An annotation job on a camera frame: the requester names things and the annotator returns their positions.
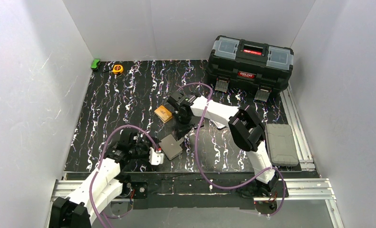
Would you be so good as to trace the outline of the grey blue card holder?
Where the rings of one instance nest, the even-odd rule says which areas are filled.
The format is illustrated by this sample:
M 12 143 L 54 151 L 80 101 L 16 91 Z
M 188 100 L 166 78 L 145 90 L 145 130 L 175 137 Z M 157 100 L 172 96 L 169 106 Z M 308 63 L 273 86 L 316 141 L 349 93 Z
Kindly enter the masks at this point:
M 171 134 L 164 137 L 160 142 L 159 146 L 162 150 L 162 152 L 166 155 L 168 160 L 173 160 L 177 156 L 179 156 L 183 149 L 181 147 L 181 144 L 184 141 L 184 137 L 180 138 L 179 140 L 176 140 Z

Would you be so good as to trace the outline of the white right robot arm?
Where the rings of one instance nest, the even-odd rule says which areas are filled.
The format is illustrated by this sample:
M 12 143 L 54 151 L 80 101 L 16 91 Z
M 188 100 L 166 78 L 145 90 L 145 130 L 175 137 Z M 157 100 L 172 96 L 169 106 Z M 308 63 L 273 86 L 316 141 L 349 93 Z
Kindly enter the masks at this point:
M 265 148 L 265 126 L 252 106 L 230 106 L 204 96 L 194 94 L 184 95 L 180 92 L 171 94 L 167 102 L 178 112 L 179 119 L 187 122 L 191 117 L 201 117 L 217 122 L 229 128 L 233 142 L 245 151 L 254 173 L 256 182 L 275 184 L 279 179 L 272 168 L 271 161 Z

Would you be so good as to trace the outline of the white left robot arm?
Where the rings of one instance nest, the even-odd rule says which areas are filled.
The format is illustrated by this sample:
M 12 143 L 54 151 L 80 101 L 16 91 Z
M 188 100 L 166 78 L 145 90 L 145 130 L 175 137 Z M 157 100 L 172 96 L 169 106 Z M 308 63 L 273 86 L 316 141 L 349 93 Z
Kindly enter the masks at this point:
M 148 160 L 157 155 L 163 158 L 158 139 L 133 125 L 115 129 L 104 144 L 96 168 L 68 195 L 53 201 L 48 227 L 90 228 L 95 220 L 109 227 L 105 208 L 116 198 L 126 198 L 133 207 L 134 196 L 143 187 L 123 172 L 138 155 Z

